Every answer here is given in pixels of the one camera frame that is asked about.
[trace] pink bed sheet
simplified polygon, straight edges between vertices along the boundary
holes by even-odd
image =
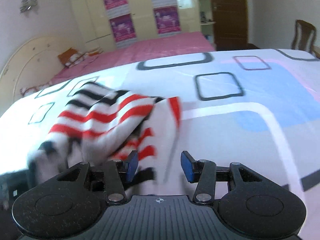
[[[88,57],[72,68],[64,68],[51,79],[51,82],[55,85],[99,70],[139,61],[210,51],[215,51],[214,47],[200,32],[182,33],[166,38],[138,41],[125,49]]]

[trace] wall lamp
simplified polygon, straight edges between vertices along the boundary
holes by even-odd
[[[26,12],[38,5],[38,0],[22,0],[20,6],[20,12]]]

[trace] wall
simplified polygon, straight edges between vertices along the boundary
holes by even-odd
[[[248,43],[253,43],[254,24],[253,24],[253,0],[247,0],[247,17],[248,17]]]
[[[38,0],[38,11],[20,13],[21,0],[0,0],[0,72],[26,41],[45,35],[64,36],[84,49],[69,0]]]
[[[261,49],[290,49],[296,19],[318,29],[320,46],[320,0],[252,0],[249,9],[249,42]]]

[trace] striped cloth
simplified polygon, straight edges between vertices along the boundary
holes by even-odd
[[[139,166],[131,186],[144,183],[153,194],[153,179],[162,179],[180,124],[179,99],[146,97],[84,84],[67,103],[46,141],[32,154],[37,184],[82,162],[92,166],[124,160],[138,151]]]

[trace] bed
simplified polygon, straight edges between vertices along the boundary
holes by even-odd
[[[102,69],[143,60],[215,51],[200,32],[182,33],[166,38],[138,41],[128,48],[89,57],[72,68],[64,68],[58,60],[58,55],[72,46],[72,42],[61,37],[35,38],[21,46],[0,74],[0,116],[22,97],[21,88],[49,81],[58,84]]]
[[[187,183],[180,167],[183,150],[218,166],[240,162],[305,203],[307,218],[299,236],[317,240],[319,79],[320,60],[289,49],[192,53],[85,74],[22,98],[4,113],[0,174],[27,168],[30,151],[38,149],[70,97],[87,82],[145,96],[177,96],[178,137],[166,155],[148,157],[164,165],[152,167],[156,186],[143,193],[193,194],[196,185]],[[226,184],[217,183],[215,197],[225,193]]]

